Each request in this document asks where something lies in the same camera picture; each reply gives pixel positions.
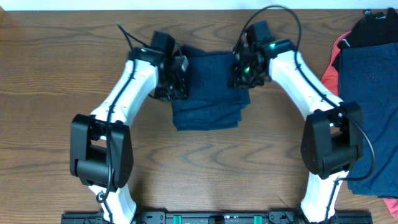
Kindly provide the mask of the navy blue garment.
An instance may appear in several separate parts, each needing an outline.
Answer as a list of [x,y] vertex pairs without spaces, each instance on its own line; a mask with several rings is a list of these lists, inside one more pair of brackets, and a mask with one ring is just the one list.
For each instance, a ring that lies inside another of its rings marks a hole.
[[348,187],[354,194],[396,198],[397,44],[344,49],[339,63],[339,96],[360,105],[376,155],[372,176]]
[[236,57],[229,51],[206,52],[181,47],[188,58],[190,89],[186,100],[172,102],[173,124],[179,131],[210,131],[238,127],[241,110],[251,103],[247,89],[228,87]]

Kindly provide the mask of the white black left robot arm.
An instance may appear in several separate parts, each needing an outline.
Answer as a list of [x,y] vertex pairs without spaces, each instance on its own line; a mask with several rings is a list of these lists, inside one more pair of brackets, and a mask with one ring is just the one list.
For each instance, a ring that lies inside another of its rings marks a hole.
[[131,133],[145,99],[172,101],[187,95],[188,59],[172,51],[134,47],[107,98],[71,123],[70,173],[96,195],[104,223],[134,223],[137,205],[128,180],[134,163]]

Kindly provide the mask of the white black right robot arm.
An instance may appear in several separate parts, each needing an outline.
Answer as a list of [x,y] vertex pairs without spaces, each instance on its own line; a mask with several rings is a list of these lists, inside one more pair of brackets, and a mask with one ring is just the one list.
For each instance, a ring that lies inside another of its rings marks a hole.
[[343,181],[363,156],[362,111],[329,91],[288,39],[239,40],[229,85],[254,88],[275,82],[300,111],[305,124],[300,153],[309,171],[295,223],[340,223],[335,202]]

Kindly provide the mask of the pink red garment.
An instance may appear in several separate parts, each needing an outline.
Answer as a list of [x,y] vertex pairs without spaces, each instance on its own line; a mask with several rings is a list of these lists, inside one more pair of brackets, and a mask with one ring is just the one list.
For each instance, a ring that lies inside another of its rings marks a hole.
[[331,57],[330,63],[328,64],[322,78],[321,82],[326,86],[326,88],[332,92],[334,95],[338,96],[338,70],[333,66],[338,54],[340,53],[341,49],[338,47],[340,41],[342,41],[347,35],[349,35],[351,31],[345,32],[341,36],[339,36],[331,49]]

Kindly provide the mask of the black garment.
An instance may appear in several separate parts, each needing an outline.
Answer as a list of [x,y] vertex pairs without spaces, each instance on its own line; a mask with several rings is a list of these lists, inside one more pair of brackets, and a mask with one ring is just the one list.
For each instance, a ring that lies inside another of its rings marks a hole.
[[338,48],[361,48],[397,42],[397,11],[390,7],[386,14],[363,11],[364,17],[340,40]]

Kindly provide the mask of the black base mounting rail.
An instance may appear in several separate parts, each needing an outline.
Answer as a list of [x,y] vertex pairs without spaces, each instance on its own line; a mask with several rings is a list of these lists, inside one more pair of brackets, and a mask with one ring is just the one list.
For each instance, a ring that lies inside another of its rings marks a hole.
[[[143,212],[133,219],[137,224],[299,224],[308,223],[293,211],[270,210],[267,213],[165,213]],[[330,224],[373,224],[369,212],[337,212]]]

